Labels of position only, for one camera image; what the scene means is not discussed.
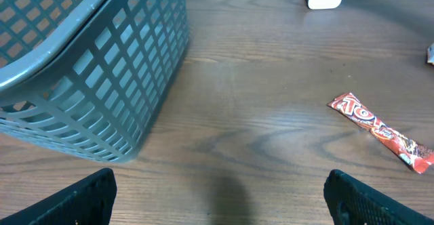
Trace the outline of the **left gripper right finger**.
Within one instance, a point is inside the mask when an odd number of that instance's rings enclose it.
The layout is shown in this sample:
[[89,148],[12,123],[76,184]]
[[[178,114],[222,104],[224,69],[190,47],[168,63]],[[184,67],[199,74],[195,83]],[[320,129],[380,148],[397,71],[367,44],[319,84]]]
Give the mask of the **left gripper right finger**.
[[433,225],[433,219],[339,169],[327,177],[323,196],[335,224]]

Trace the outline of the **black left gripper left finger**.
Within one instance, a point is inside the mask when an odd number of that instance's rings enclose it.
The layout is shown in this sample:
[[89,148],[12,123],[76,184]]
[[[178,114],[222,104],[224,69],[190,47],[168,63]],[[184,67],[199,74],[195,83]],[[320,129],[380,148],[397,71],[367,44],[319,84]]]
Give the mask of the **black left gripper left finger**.
[[1,219],[1,224],[108,225],[116,195],[114,172],[110,168],[103,168],[46,199]]

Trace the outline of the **red Top snack bar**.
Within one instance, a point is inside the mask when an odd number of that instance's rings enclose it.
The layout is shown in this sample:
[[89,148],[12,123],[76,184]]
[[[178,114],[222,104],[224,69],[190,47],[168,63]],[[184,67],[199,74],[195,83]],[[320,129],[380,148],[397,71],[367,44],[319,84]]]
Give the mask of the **red Top snack bar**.
[[433,164],[432,149],[386,125],[351,92],[334,98],[328,106],[368,130],[416,173],[424,173]]

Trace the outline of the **orange white snack packet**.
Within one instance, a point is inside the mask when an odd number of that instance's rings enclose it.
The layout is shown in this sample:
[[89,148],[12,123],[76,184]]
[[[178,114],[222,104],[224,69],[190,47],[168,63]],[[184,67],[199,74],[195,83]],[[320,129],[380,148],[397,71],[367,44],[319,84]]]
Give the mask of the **orange white snack packet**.
[[427,48],[427,64],[434,65],[434,43]]

